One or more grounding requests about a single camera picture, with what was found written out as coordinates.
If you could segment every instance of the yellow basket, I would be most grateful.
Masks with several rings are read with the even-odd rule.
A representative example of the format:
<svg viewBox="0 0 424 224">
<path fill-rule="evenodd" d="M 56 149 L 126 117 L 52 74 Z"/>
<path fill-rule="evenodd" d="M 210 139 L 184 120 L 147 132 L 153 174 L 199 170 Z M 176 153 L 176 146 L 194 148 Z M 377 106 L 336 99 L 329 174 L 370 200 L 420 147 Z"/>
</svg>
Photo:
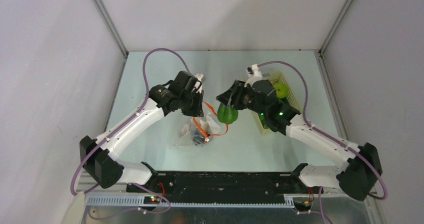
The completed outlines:
<svg viewBox="0 0 424 224">
<path fill-rule="evenodd" d="M 299 104 L 298 100 L 296 99 L 295 94 L 293 93 L 292 89 L 290 88 L 290 85 L 288 84 L 288 82 L 285 79 L 284 74 L 282 72 L 280 72 L 280 71 L 271 72 L 271 73 L 269 73 L 268 77 L 264 77 L 263 79 L 269 80 L 272 83 L 272 85 L 274 85 L 275 83 L 278 83 L 278 82 L 286 84 L 287 88 L 288 88 L 288 94 L 287 94 L 288 103 L 292 107 L 294 107 L 294 108 L 298 109 L 300 112 L 302 112 L 302 107 Z M 252 114 L 253 114 L 253 117 L 255 119 L 256 124 L 258 125 L 259 132 L 261 133 L 261 135 L 267 135 L 267 134 L 272 132 L 272 130 L 270 130 L 268 127 L 264 128 L 262 126 L 262 123 L 261 123 L 259 116 L 256 112 L 252 111 Z"/>
</svg>

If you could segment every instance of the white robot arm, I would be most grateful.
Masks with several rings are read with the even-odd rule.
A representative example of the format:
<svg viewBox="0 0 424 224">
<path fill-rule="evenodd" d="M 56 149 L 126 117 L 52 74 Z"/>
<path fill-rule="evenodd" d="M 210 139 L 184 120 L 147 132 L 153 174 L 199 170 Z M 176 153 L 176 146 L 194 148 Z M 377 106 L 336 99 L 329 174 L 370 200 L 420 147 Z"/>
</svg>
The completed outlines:
<svg viewBox="0 0 424 224">
<path fill-rule="evenodd" d="M 102 188 L 115 183 L 145 184 L 152 176 L 151 167 L 146 163 L 131 163 L 119 159 L 125 148 L 149 126 L 164 118 L 168 113 L 181 109 L 183 115 L 203 116 L 202 74 L 195 76 L 181 71 L 169 87 L 157 85 L 150 89 L 144 106 L 137 106 L 112 129 L 95 139 L 84 137 L 80 145 L 81 160 L 96 146 L 102 143 L 84 169 Z"/>
<path fill-rule="evenodd" d="M 257 65 L 250 66 L 247 72 L 249 78 L 246 82 L 236 80 L 230 89 L 217 96 L 217 100 L 236 110 L 247 108 L 260 113 L 272 131 L 304 142 L 335 163 L 335 166 L 300 164 L 292 175 L 297 176 L 304 185 L 340 188 L 350 197 L 364 200 L 377 178 L 348 148 L 365 157 L 381 175 L 377 149 L 369 143 L 359 146 L 337 136 L 317 133 L 313 123 L 277 97 L 271 82 L 262 80 Z M 341 147 L 329 137 L 339 140 L 346 147 Z"/>
</svg>

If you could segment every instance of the light blue surface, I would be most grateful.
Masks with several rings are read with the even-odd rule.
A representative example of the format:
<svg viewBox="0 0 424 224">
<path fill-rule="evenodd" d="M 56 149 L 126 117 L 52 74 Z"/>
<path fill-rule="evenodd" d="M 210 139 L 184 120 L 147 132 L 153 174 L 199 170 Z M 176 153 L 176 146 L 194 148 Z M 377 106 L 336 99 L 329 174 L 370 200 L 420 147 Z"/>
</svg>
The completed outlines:
<svg viewBox="0 0 424 224">
<path fill-rule="evenodd" d="M 130 52 L 110 115 L 108 128 L 128 115 L 146 94 L 142 65 L 147 52 Z M 215 108 L 215 97 L 227 90 L 235 79 L 247 78 L 246 68 L 271 60 L 294 65 L 304 75 L 309 101 L 307 117 L 318 127 L 337 133 L 313 51 L 182 51 L 190 71 L 206 76 L 204 100 Z M 149 87 L 174 79 L 184 67 L 171 53 L 150 55 L 147 66 Z M 305 91 L 299 76 L 280 64 L 261 67 L 263 73 L 283 71 L 301 105 Z M 279 133 L 262 136 L 249 110 L 239 112 L 238 120 L 230 125 L 227 135 L 215 138 L 204 147 L 189 149 L 181 144 L 178 131 L 182 128 L 181 111 L 170 113 L 155 123 L 131 143 L 121 158 L 132 162 L 145 161 L 156 170 L 185 171 L 292 171 L 303 162 L 313 165 L 333 163 L 306 144 Z"/>
</svg>

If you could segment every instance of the white wall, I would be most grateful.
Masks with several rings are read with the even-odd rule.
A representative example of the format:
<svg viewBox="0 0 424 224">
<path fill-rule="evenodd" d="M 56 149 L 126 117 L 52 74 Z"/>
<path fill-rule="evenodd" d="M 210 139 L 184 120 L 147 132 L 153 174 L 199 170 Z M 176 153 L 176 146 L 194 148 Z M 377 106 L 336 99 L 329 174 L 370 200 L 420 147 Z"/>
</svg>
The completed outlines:
<svg viewBox="0 0 424 224">
<path fill-rule="evenodd" d="M 318 49 L 345 0 L 103 0 L 129 51 Z"/>
<path fill-rule="evenodd" d="M 0 222 L 60 223 L 123 58 L 91 0 L 0 0 Z"/>
<path fill-rule="evenodd" d="M 389 223 L 422 223 L 424 0 L 356 0 L 325 54 L 350 138 L 377 146 Z"/>
</svg>

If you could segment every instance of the plastic bag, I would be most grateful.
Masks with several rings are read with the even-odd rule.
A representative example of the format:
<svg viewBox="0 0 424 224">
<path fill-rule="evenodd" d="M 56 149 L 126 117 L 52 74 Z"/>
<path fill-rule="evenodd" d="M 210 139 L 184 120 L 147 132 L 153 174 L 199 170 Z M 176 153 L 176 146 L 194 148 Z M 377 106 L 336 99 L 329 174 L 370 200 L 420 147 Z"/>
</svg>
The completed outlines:
<svg viewBox="0 0 424 224">
<path fill-rule="evenodd" d="M 218 121 L 215 109 L 203 102 L 203 117 L 183 116 L 180 123 L 183 125 L 178 131 L 178 140 L 172 145 L 190 149 L 190 147 L 204 146 L 211 143 L 215 138 L 228 132 L 228 125 Z"/>
</svg>

